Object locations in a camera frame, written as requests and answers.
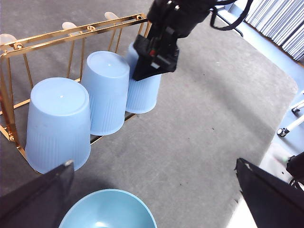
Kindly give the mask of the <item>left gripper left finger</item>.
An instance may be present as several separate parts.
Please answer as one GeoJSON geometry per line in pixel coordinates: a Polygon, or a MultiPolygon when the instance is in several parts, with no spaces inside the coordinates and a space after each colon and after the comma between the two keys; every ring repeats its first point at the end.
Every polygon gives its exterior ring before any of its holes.
{"type": "Polygon", "coordinates": [[[56,228],[74,178],[68,160],[0,198],[2,228],[56,228]]]}

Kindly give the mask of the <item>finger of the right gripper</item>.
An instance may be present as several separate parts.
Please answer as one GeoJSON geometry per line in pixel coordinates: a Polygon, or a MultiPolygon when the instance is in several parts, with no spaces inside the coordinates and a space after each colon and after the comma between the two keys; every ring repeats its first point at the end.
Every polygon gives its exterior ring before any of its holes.
{"type": "Polygon", "coordinates": [[[134,79],[135,81],[140,81],[151,76],[167,72],[171,72],[170,63],[167,64],[166,62],[159,59],[153,60],[152,58],[145,58],[144,56],[139,56],[135,66],[135,70],[133,72],[132,79],[134,79]]]}

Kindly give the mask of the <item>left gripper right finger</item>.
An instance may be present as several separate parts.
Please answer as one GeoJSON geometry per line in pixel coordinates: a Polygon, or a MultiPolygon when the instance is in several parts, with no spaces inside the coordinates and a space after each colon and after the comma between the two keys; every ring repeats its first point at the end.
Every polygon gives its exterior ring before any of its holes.
{"type": "Polygon", "coordinates": [[[240,192],[258,228],[302,228],[304,192],[244,158],[236,160],[240,192]]]}

